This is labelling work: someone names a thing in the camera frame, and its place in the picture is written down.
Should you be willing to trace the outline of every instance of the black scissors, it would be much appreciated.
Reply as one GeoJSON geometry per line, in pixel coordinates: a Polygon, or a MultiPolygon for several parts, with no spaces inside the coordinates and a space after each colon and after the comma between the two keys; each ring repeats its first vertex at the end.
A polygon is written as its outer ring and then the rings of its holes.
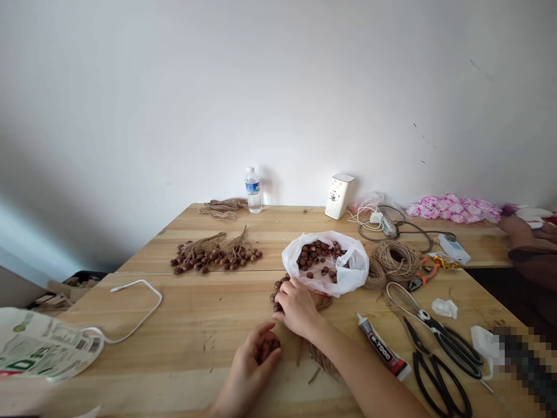
{"type": "Polygon", "coordinates": [[[404,323],[406,324],[406,328],[408,328],[408,332],[412,337],[412,342],[414,343],[417,349],[414,352],[414,374],[416,376],[419,389],[423,393],[425,400],[428,401],[428,404],[430,404],[433,410],[435,410],[435,412],[437,412],[437,414],[443,418],[453,418],[455,413],[462,418],[471,418],[472,405],[470,404],[470,400],[468,399],[468,396],[466,395],[466,391],[464,390],[464,387],[462,387],[462,384],[458,381],[457,377],[454,375],[451,369],[449,369],[445,365],[445,363],[443,363],[441,359],[439,359],[439,357],[437,357],[435,354],[432,354],[430,350],[428,350],[424,346],[424,342],[421,340],[414,327],[410,325],[410,322],[408,322],[408,319],[406,317],[404,317],[404,323]],[[433,375],[433,372],[426,364],[424,356],[429,358],[429,360],[431,361],[435,375],[433,375]],[[419,374],[420,365],[424,368],[425,372],[428,374],[429,379],[437,389],[437,392],[439,392],[439,395],[441,396],[441,399],[445,404],[445,408],[447,409],[447,412],[444,412],[441,408],[439,408],[439,406],[433,401],[431,396],[429,396],[429,393],[426,390],[424,383],[422,382],[422,378],[419,374]],[[445,381],[443,380],[443,376],[441,375],[441,371],[439,367],[441,367],[442,369],[445,370],[445,372],[447,372],[447,374],[452,379],[453,383],[456,385],[458,392],[460,392],[460,396],[462,397],[462,400],[464,402],[464,411],[461,411],[458,408],[457,404],[454,402],[453,398],[451,397],[451,394],[449,393],[449,390],[445,385],[445,381]]]}
{"type": "Polygon", "coordinates": [[[474,379],[481,379],[482,372],[478,366],[483,364],[483,358],[464,338],[462,338],[456,331],[450,329],[448,326],[443,325],[433,318],[430,314],[421,309],[416,302],[416,299],[400,284],[390,282],[387,284],[387,295],[400,309],[408,315],[419,319],[429,330],[435,335],[439,345],[447,353],[458,367],[464,370],[469,376],[474,379]],[[391,295],[390,291],[396,289],[404,299],[412,306],[415,315],[402,307],[391,295]]]}

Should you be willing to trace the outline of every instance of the glue tube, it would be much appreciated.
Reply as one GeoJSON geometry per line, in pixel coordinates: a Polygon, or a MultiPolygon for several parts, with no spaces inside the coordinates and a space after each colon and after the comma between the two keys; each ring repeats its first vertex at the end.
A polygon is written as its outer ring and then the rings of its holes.
{"type": "Polygon", "coordinates": [[[387,347],[367,318],[362,318],[358,312],[356,312],[356,314],[360,319],[358,326],[377,351],[379,358],[383,360],[387,369],[389,369],[389,371],[394,374],[398,380],[403,381],[412,371],[412,367],[410,367],[407,362],[402,360],[402,358],[398,357],[394,351],[387,347]]]}

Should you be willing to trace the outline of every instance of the jute twine spool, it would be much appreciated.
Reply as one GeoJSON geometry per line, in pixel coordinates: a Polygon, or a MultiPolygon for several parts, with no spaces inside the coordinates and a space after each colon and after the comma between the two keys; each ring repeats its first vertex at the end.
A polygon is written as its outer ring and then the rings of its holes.
{"type": "Polygon", "coordinates": [[[211,200],[205,203],[206,207],[199,208],[202,214],[208,214],[217,221],[235,221],[236,215],[234,212],[240,209],[248,208],[247,199],[226,199],[226,200],[211,200]]]}
{"type": "Polygon", "coordinates": [[[419,270],[420,257],[416,251],[397,241],[381,241],[372,257],[383,268],[387,279],[393,282],[408,282],[419,270]]]}
{"type": "Polygon", "coordinates": [[[383,289],[386,286],[387,275],[381,267],[381,264],[373,258],[370,257],[370,273],[367,276],[364,288],[370,290],[383,289]]]}

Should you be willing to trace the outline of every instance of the plastic bag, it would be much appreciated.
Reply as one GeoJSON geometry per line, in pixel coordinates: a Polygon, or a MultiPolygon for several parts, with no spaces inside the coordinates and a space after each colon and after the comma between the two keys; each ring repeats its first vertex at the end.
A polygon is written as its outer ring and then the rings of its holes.
{"type": "MultiPolygon", "coordinates": [[[[354,203],[350,204],[348,207],[350,208],[352,214],[357,214],[360,208],[366,207],[370,204],[375,206],[383,203],[385,200],[385,196],[379,193],[370,192],[361,194],[354,203]]],[[[371,212],[371,208],[362,209],[360,212],[361,214],[371,212]]]]}
{"type": "Polygon", "coordinates": [[[299,278],[308,289],[334,297],[339,297],[341,294],[354,291],[362,286],[366,282],[370,270],[370,259],[361,242],[335,231],[302,234],[300,238],[296,238],[284,249],[283,264],[288,274],[291,277],[299,278]],[[300,272],[297,260],[302,252],[302,247],[316,240],[331,246],[334,241],[337,241],[341,248],[346,250],[346,254],[338,257],[336,263],[329,255],[325,257],[325,263],[314,264],[308,271],[300,272]],[[343,267],[347,261],[350,262],[350,268],[343,267]],[[324,266],[337,271],[337,283],[333,283],[329,275],[321,274],[324,266]],[[313,279],[306,277],[309,272],[313,273],[313,279]]]}

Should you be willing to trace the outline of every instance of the bottle label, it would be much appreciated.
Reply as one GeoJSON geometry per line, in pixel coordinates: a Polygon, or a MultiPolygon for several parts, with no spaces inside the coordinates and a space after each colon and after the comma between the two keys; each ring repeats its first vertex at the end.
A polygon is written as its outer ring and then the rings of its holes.
{"type": "Polygon", "coordinates": [[[246,183],[245,191],[248,193],[257,193],[259,191],[259,182],[257,183],[246,183]]]}

